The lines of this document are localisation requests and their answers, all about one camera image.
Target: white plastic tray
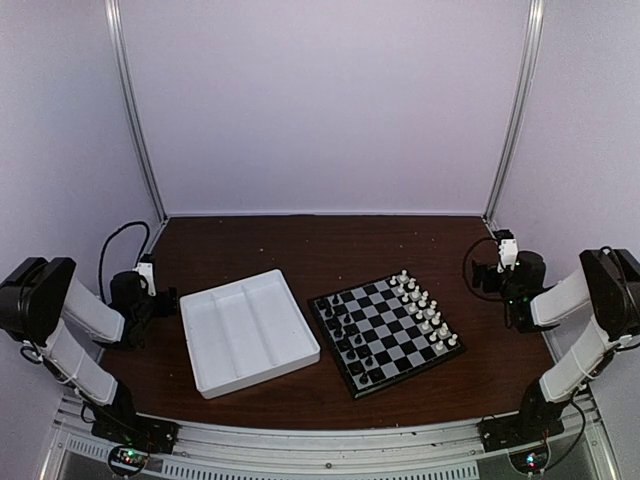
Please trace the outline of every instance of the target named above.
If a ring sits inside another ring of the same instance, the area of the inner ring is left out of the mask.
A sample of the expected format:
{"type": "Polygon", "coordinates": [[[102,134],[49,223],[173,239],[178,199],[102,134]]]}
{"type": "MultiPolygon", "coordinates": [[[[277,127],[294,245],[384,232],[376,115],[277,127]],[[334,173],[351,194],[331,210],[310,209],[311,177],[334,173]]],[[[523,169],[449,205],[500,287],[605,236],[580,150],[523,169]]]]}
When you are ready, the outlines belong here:
{"type": "Polygon", "coordinates": [[[196,387],[219,397],[320,359],[280,270],[180,299],[196,387]]]}

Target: chessboard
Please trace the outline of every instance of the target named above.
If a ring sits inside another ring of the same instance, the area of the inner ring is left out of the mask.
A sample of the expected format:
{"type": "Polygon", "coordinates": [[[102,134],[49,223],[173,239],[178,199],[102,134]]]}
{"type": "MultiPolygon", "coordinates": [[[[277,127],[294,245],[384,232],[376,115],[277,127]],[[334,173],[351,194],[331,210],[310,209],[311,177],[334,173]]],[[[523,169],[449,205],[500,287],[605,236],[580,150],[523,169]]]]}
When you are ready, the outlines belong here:
{"type": "Polygon", "coordinates": [[[354,398],[466,350],[438,302],[406,270],[311,299],[309,307],[354,398]]]}

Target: black and white checkered board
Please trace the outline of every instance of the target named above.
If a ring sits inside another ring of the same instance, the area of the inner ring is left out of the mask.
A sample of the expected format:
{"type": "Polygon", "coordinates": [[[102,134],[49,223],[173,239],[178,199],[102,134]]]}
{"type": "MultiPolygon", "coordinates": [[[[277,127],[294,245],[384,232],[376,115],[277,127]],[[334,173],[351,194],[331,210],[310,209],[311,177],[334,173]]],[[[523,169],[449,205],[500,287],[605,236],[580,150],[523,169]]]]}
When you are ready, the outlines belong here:
{"type": "Polygon", "coordinates": [[[438,327],[429,323],[425,330],[425,319],[410,313],[413,300],[403,302],[399,284],[392,286],[391,278],[309,300],[354,398],[394,385],[466,350],[459,339],[453,346],[449,344],[454,334],[450,326],[445,334],[439,330],[442,323],[438,327]]]}

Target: black square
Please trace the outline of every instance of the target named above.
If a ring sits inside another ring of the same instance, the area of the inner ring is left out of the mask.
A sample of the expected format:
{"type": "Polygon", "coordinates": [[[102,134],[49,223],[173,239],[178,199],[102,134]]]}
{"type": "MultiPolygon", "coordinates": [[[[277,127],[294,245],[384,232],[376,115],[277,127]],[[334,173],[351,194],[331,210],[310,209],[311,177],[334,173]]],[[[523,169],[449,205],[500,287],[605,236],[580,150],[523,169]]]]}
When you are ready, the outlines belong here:
{"type": "Polygon", "coordinates": [[[376,353],[374,357],[376,357],[378,365],[386,365],[387,363],[391,362],[391,357],[387,352],[376,353]]]}
{"type": "Polygon", "coordinates": [[[369,323],[374,327],[384,325],[384,319],[380,315],[374,315],[369,319],[369,323]]]}
{"type": "Polygon", "coordinates": [[[367,285],[366,287],[364,287],[363,290],[367,295],[373,295],[374,293],[378,293],[378,287],[376,287],[374,284],[367,285]]]}
{"type": "Polygon", "coordinates": [[[330,318],[329,320],[327,320],[327,328],[329,328],[329,330],[335,330],[336,328],[340,327],[340,320],[338,320],[337,318],[330,318]]]}
{"type": "Polygon", "coordinates": [[[391,333],[398,333],[400,330],[403,329],[402,324],[397,321],[387,323],[387,328],[391,330],[391,333]]]}
{"type": "Polygon", "coordinates": [[[368,307],[369,305],[373,305],[373,302],[369,297],[363,297],[358,299],[358,305],[360,305],[361,308],[364,308],[368,307]]]}
{"type": "Polygon", "coordinates": [[[405,355],[409,355],[410,353],[418,351],[418,347],[416,347],[413,342],[403,343],[402,345],[400,345],[400,348],[405,355]]]}
{"type": "Polygon", "coordinates": [[[350,302],[352,300],[355,300],[356,297],[353,296],[353,293],[351,292],[344,292],[340,294],[340,298],[342,298],[342,301],[344,303],[350,302]]]}
{"type": "Polygon", "coordinates": [[[365,318],[367,318],[367,316],[362,310],[356,310],[351,314],[351,318],[353,318],[356,322],[359,322],[360,320],[364,320],[365,318]]]}
{"type": "Polygon", "coordinates": [[[367,358],[371,356],[371,349],[367,345],[356,348],[358,358],[367,358]]]}
{"type": "Polygon", "coordinates": [[[395,339],[393,335],[391,335],[389,337],[384,337],[382,339],[382,344],[384,345],[384,348],[391,348],[391,347],[395,347],[398,344],[398,341],[395,339]]]}
{"type": "Polygon", "coordinates": [[[436,357],[436,354],[434,353],[433,349],[431,347],[425,347],[423,349],[420,350],[420,355],[422,355],[422,358],[425,359],[425,361],[429,361],[432,358],[436,357]]]}
{"type": "Polygon", "coordinates": [[[384,313],[391,310],[391,307],[389,306],[388,303],[378,303],[375,307],[376,307],[376,310],[378,310],[378,313],[384,313]]]}
{"type": "Polygon", "coordinates": [[[404,318],[407,315],[409,315],[407,313],[407,310],[404,307],[398,307],[398,308],[394,308],[393,309],[393,314],[397,317],[397,318],[404,318]]]}
{"type": "Polygon", "coordinates": [[[364,365],[359,361],[347,364],[347,368],[351,375],[358,375],[359,373],[364,372],[364,365]]]}
{"type": "Polygon", "coordinates": [[[378,334],[375,330],[367,330],[362,334],[366,342],[373,342],[378,339],[378,334]]]}
{"type": "Polygon", "coordinates": [[[398,360],[395,360],[393,363],[396,364],[396,367],[398,367],[398,370],[400,370],[401,372],[410,370],[411,367],[413,367],[409,359],[405,357],[399,358],[398,360]]]}
{"type": "Polygon", "coordinates": [[[369,372],[369,378],[372,382],[379,382],[384,379],[384,372],[381,368],[374,368],[369,372]]]}
{"type": "Polygon", "coordinates": [[[409,327],[405,331],[407,332],[407,335],[409,335],[409,338],[418,338],[422,336],[420,327],[417,327],[417,326],[409,327]]]}
{"type": "Polygon", "coordinates": [[[358,327],[356,327],[353,323],[350,323],[349,325],[345,325],[344,332],[349,336],[353,336],[360,333],[360,330],[358,330],[358,327]]]}
{"type": "Polygon", "coordinates": [[[338,350],[340,350],[341,352],[346,352],[351,348],[351,344],[349,343],[349,340],[347,340],[346,338],[343,338],[342,340],[338,340],[336,342],[336,345],[338,346],[338,350]]]}

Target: chessboard frame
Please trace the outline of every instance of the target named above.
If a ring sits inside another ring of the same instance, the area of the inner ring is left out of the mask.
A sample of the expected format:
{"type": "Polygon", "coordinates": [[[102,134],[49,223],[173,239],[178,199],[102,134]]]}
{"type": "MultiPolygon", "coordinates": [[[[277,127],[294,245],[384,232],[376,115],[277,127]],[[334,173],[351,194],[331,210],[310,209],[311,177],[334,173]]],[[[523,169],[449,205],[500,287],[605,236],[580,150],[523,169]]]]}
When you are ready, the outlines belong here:
{"type": "MultiPolygon", "coordinates": [[[[331,355],[334,359],[335,364],[338,367],[338,370],[340,371],[340,374],[344,380],[344,383],[347,385],[347,388],[349,389],[349,393],[351,394],[351,396],[353,397],[354,400],[357,400],[359,398],[368,396],[372,393],[378,392],[380,390],[384,390],[387,389],[389,387],[392,387],[394,385],[397,385],[398,383],[407,380],[409,378],[415,377],[416,375],[423,373],[427,370],[431,370],[434,367],[437,367],[438,365],[441,365],[455,357],[457,357],[458,355],[463,354],[464,352],[467,351],[467,347],[465,347],[465,345],[462,343],[462,341],[460,340],[460,338],[458,338],[458,347],[456,348],[455,351],[448,351],[447,353],[444,353],[442,355],[439,355],[438,357],[436,357],[435,359],[430,360],[429,362],[425,363],[424,365],[415,367],[411,370],[408,370],[406,372],[401,372],[400,374],[396,375],[395,377],[391,377],[386,379],[385,381],[376,384],[376,385],[371,385],[369,387],[366,387],[364,389],[358,389],[357,386],[354,384],[353,382],[353,377],[351,376],[351,373],[349,372],[347,365],[344,363],[342,356],[340,355],[340,351],[338,350],[337,345],[335,344],[335,341],[333,339],[333,337],[331,336],[331,331],[329,330],[329,328],[326,326],[325,324],[325,320],[323,319],[323,315],[322,312],[319,310],[317,303],[320,300],[325,300],[326,302],[328,302],[329,305],[331,305],[331,297],[335,296],[335,295],[341,295],[343,293],[346,292],[350,292],[352,290],[355,290],[357,288],[364,288],[367,285],[373,284],[373,283],[377,283],[377,282],[381,282],[381,281],[389,281],[394,275],[397,275],[398,272],[392,273],[390,275],[386,275],[384,277],[375,279],[375,280],[369,280],[363,283],[360,283],[358,285],[353,285],[347,288],[343,288],[341,290],[337,290],[335,292],[332,293],[327,293],[324,295],[319,295],[317,297],[313,297],[311,299],[309,299],[307,301],[307,304],[309,306],[309,310],[311,311],[311,314],[313,316],[313,318],[315,319],[316,323],[318,324],[318,327],[320,328],[320,331],[322,332],[322,336],[324,337],[327,346],[329,348],[329,350],[331,351],[331,355]]],[[[407,272],[407,275],[409,277],[411,277],[411,272],[407,272]]]]}

